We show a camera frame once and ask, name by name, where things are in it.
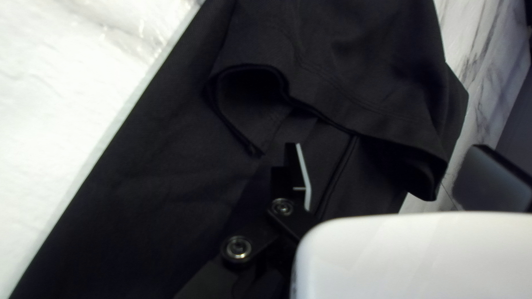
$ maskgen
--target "black t-shirt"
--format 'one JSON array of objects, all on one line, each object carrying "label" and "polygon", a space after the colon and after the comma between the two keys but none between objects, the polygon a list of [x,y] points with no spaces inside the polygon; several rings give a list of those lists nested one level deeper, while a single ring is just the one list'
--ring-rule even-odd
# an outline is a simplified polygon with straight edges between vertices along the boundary
[{"label": "black t-shirt", "polygon": [[432,0],[207,0],[11,298],[171,298],[285,142],[321,220],[434,200],[466,105]]}]

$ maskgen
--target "clothing fabric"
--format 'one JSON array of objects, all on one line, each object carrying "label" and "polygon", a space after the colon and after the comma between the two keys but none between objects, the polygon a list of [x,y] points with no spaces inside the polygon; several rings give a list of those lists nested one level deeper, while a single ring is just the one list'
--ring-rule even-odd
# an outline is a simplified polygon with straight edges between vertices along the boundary
[{"label": "clothing fabric", "polygon": [[207,0],[11,299],[173,297],[286,142],[321,220],[434,200],[466,105],[431,0]]}]

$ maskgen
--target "black bracket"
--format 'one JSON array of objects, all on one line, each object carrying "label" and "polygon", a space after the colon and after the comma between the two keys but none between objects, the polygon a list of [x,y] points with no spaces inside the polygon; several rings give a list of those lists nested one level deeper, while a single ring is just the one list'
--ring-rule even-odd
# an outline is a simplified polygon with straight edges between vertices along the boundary
[{"label": "black bracket", "polygon": [[285,166],[271,170],[272,202],[265,215],[227,237],[219,256],[207,263],[174,299],[243,298],[265,273],[259,268],[275,268],[288,279],[297,244],[319,223],[305,208],[310,206],[310,192],[301,147],[287,143]]}]

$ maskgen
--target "white marble surface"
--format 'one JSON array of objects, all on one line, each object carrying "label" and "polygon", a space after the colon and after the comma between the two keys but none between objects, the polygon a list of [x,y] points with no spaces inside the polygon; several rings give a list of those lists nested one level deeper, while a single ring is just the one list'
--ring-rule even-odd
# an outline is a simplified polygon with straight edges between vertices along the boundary
[{"label": "white marble surface", "polygon": [[[0,299],[179,38],[200,1],[0,1]],[[436,0],[466,85],[469,144],[495,145],[529,66],[522,0]],[[403,211],[444,210],[409,197]]]},{"label": "white marble surface", "polygon": [[530,67],[521,0],[435,0],[447,63],[469,92],[462,134],[456,143],[438,199],[409,194],[401,212],[460,209],[452,187],[467,149],[495,148]]}]

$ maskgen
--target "gray marble surface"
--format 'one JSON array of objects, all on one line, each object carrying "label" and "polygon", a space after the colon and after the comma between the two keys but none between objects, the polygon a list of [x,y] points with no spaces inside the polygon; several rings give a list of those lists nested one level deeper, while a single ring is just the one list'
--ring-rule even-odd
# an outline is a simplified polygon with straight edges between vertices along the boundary
[{"label": "gray marble surface", "polygon": [[[470,93],[439,199],[465,150],[494,146],[530,65],[522,0],[436,0],[446,58]],[[0,299],[127,116],[199,0],[0,1]]]}]

